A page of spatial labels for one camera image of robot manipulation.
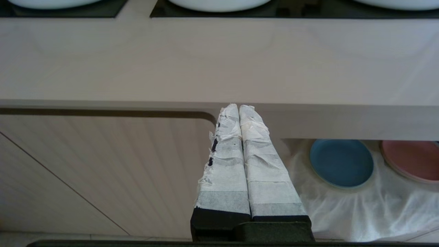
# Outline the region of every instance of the floor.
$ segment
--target floor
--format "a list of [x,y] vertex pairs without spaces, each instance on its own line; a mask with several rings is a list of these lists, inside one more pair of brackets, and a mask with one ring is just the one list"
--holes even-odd
[[26,247],[38,240],[119,240],[119,241],[189,241],[191,239],[154,238],[136,236],[107,236],[94,234],[49,234],[0,232],[0,247]]

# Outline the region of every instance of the black mark on tape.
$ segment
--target black mark on tape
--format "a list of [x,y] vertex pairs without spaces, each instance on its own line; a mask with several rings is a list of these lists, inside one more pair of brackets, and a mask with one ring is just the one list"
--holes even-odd
[[212,145],[212,152],[216,151],[216,145],[218,144],[218,139],[215,138],[215,140],[213,140],[213,145]]

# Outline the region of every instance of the wooden cabinet door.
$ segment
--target wooden cabinet door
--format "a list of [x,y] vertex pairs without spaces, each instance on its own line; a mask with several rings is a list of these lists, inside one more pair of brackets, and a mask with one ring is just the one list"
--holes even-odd
[[0,231],[126,235],[1,134]]
[[134,236],[189,238],[204,119],[0,116],[0,131]]

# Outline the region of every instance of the white tape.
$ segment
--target white tape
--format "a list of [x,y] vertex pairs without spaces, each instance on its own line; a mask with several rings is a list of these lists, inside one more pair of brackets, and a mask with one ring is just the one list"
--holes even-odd
[[261,116],[254,107],[242,105],[240,118],[252,217],[306,215]]
[[239,112],[235,104],[221,109],[195,207],[250,214],[242,153]]

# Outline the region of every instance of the countertop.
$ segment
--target countertop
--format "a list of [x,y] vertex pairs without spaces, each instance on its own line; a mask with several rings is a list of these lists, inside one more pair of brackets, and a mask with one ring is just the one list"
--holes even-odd
[[0,19],[0,106],[439,106],[439,20]]

